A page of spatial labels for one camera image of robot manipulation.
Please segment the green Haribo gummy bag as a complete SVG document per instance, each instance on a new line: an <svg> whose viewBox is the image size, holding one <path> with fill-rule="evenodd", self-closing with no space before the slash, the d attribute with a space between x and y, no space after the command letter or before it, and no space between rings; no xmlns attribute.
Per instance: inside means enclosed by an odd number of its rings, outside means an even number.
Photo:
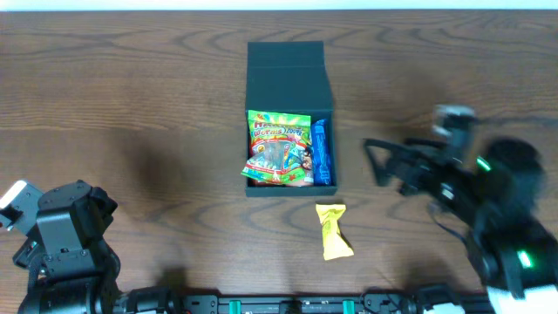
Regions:
<svg viewBox="0 0 558 314"><path fill-rule="evenodd" d="M289 156L312 148L310 127L309 115L248 111L250 157L242 175L263 185L287 186L302 179L304 171Z"/></svg>

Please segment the blue Oreo cookie pack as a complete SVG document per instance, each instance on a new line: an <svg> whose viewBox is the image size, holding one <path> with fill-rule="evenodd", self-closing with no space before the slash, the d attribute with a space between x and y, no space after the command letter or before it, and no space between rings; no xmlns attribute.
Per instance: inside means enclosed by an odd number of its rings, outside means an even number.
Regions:
<svg viewBox="0 0 558 314"><path fill-rule="evenodd" d="M327 119L320 119L310 127L314 183L319 186L329 186L332 184L327 122Z"/></svg>

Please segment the yellow candy wrapper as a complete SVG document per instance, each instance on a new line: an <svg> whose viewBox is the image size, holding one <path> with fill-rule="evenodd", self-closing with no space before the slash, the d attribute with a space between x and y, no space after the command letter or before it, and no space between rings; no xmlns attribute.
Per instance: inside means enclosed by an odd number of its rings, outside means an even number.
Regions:
<svg viewBox="0 0 558 314"><path fill-rule="evenodd" d="M346 211L344 204L317 204L323 237L323 259L325 261L354 255L353 249L342 237L339 220Z"/></svg>

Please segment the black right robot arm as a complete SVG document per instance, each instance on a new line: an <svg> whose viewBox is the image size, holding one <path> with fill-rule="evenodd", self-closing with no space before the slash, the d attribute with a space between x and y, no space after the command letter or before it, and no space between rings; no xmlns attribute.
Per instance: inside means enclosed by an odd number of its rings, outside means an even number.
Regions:
<svg viewBox="0 0 558 314"><path fill-rule="evenodd" d="M499 138L467 171L469 140L364 142L378 185L396 177L403 196L428 194L468 227L467 257L497 313L557 311L557 240L534 215L544 171L524 140Z"/></svg>

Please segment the red Pringles can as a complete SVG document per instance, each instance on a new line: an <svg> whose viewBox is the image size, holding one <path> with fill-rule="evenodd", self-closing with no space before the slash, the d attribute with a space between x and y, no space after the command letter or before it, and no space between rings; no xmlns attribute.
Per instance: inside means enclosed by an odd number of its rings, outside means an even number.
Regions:
<svg viewBox="0 0 558 314"><path fill-rule="evenodd" d="M297 181L287 183L288 187L308 187L314 185L312 148L306 146L304 150L298 150L289 156L293 166L299 166L304 171L304 177Z"/></svg>

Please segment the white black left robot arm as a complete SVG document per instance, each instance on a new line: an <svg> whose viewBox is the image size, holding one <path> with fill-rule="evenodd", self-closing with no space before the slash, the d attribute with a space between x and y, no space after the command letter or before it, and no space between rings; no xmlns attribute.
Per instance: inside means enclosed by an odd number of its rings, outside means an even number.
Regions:
<svg viewBox="0 0 558 314"><path fill-rule="evenodd" d="M18 313L180 313L168 288L122 292L121 262L104 233L118 204L107 192L78 180L46 193L16 181L1 199L1 223L26 240L12 257L28 272Z"/></svg>

